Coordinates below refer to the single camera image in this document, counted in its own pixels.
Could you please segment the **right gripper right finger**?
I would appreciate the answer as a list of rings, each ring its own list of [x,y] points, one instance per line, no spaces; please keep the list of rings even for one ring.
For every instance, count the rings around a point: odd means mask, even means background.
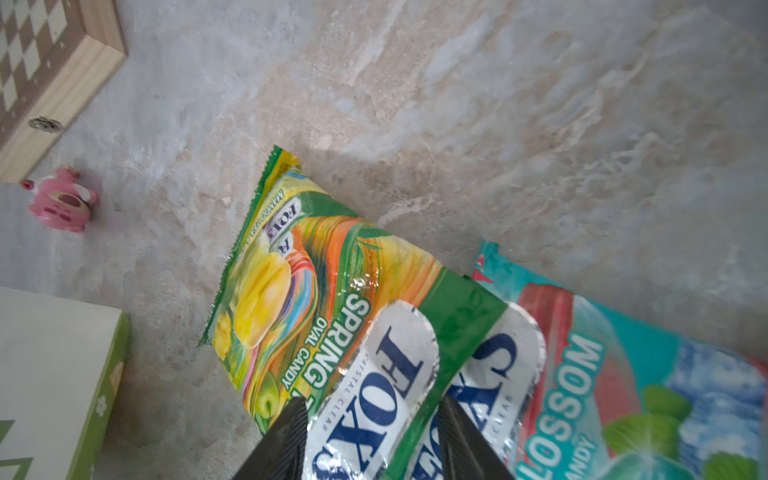
[[[453,397],[441,400],[437,427],[446,480],[515,479]]]

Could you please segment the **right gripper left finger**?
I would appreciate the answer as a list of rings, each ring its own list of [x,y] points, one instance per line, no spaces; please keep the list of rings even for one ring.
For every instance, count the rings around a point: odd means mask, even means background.
[[[292,398],[232,479],[300,480],[308,421],[305,400]]]

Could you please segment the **spring green Fox's candy bag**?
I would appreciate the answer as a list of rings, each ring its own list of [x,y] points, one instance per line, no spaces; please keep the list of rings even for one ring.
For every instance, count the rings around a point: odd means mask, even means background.
[[[518,350],[512,313],[365,220],[275,148],[223,271],[203,342],[261,431],[306,404],[306,479],[439,476],[444,395],[482,421]]]

